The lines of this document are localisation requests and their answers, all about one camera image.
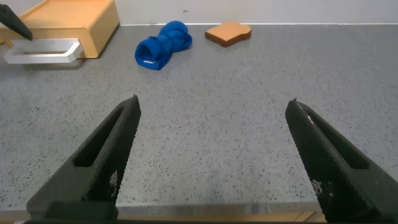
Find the metal handle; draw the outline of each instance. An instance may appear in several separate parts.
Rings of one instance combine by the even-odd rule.
[[[14,46],[4,54],[10,64],[70,63],[83,51],[78,39],[12,40],[12,43]]]

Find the toy bread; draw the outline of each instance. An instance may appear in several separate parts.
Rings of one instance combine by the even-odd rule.
[[[205,32],[205,37],[223,47],[229,47],[251,36],[251,27],[235,21],[223,22]]]

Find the speckled countertop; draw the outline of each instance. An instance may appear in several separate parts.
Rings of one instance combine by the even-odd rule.
[[[8,65],[0,47],[0,210],[26,202],[122,100],[142,116],[120,207],[316,202],[285,121],[298,98],[398,179],[398,26],[253,26],[193,46],[160,72],[121,27],[98,60]]]

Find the wooden tray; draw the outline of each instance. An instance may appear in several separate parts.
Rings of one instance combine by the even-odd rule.
[[[119,25],[114,0],[45,0],[20,16],[34,39],[78,39],[79,58],[96,58]],[[23,37],[0,27],[0,36],[12,47]]]

